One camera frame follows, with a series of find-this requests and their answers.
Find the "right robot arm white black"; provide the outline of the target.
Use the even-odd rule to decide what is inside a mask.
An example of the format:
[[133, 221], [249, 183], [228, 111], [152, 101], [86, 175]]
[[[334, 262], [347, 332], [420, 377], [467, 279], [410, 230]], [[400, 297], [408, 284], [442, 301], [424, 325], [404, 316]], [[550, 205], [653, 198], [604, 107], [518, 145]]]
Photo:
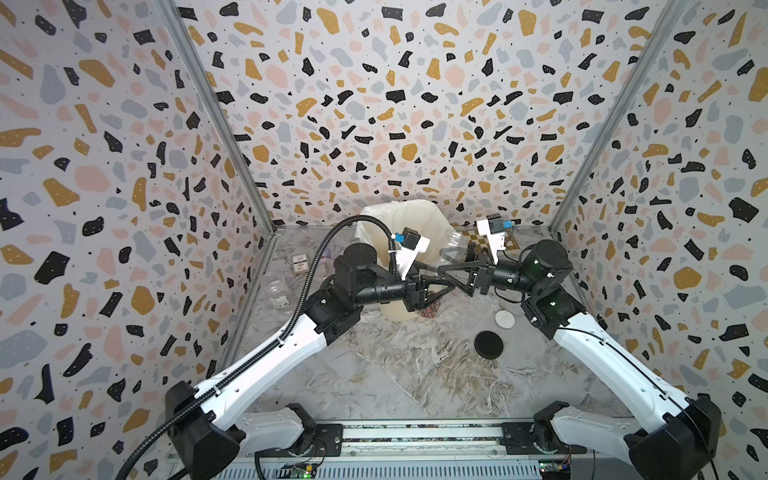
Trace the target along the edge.
[[540, 449], [597, 450], [633, 466], [644, 479], [692, 479], [713, 466], [720, 409], [704, 394], [693, 398], [672, 386], [614, 340], [563, 288], [572, 268], [566, 250], [545, 239], [516, 260], [480, 256], [437, 272], [467, 295], [491, 288], [522, 293], [531, 325], [587, 366], [631, 414], [612, 418], [554, 402], [534, 417]]

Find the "clear labelled plastic jar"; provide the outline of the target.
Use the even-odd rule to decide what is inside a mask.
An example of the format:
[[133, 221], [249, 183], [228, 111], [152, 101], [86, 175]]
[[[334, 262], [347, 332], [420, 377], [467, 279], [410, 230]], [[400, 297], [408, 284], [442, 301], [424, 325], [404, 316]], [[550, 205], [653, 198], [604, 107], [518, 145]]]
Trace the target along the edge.
[[261, 277], [261, 287], [272, 306], [281, 311], [292, 308], [292, 292], [280, 272], [266, 272]]

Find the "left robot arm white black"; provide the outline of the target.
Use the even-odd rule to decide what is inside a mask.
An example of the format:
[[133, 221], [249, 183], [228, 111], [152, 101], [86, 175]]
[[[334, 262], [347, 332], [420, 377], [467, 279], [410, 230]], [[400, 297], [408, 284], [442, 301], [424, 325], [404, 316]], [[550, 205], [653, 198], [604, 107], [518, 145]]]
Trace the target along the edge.
[[197, 387], [177, 385], [167, 394], [168, 415], [191, 410], [169, 430], [184, 474], [212, 479], [241, 453], [302, 456], [315, 451], [317, 424], [303, 407], [292, 403], [261, 414], [249, 413], [249, 407], [294, 367], [354, 326], [364, 306], [400, 301], [409, 311], [423, 310], [453, 288], [447, 280], [415, 270], [390, 272], [378, 264], [368, 244], [348, 246], [295, 323], [286, 324], [208, 381]]

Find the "white round jar lid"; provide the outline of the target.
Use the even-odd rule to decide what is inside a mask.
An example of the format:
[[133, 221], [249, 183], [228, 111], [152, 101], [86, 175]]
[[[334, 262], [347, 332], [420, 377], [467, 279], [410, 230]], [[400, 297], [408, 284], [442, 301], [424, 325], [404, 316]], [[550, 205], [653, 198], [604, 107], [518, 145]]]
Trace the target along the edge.
[[516, 324], [516, 318], [512, 312], [500, 310], [494, 315], [496, 325], [501, 329], [512, 329]]

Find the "black round jar lid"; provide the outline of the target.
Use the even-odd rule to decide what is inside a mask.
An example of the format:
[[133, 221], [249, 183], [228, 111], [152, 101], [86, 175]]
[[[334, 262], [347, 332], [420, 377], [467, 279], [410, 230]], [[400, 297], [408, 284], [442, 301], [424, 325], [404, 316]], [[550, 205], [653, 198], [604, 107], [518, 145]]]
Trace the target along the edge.
[[492, 331], [479, 332], [473, 341], [476, 353], [487, 360], [495, 360], [504, 351], [504, 343], [501, 337]]

